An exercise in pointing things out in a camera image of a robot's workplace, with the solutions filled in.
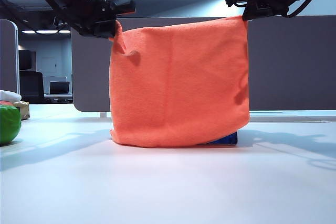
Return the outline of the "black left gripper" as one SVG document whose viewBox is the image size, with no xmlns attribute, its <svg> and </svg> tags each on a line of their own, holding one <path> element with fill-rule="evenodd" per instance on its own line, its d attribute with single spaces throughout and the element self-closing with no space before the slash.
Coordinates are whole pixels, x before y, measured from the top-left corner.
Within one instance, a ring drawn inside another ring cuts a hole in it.
<svg viewBox="0 0 336 224">
<path fill-rule="evenodd" d="M 108 0 L 45 0 L 57 16 L 82 36 L 113 38 L 116 15 L 135 13 L 135 2 L 124 4 Z"/>
</svg>

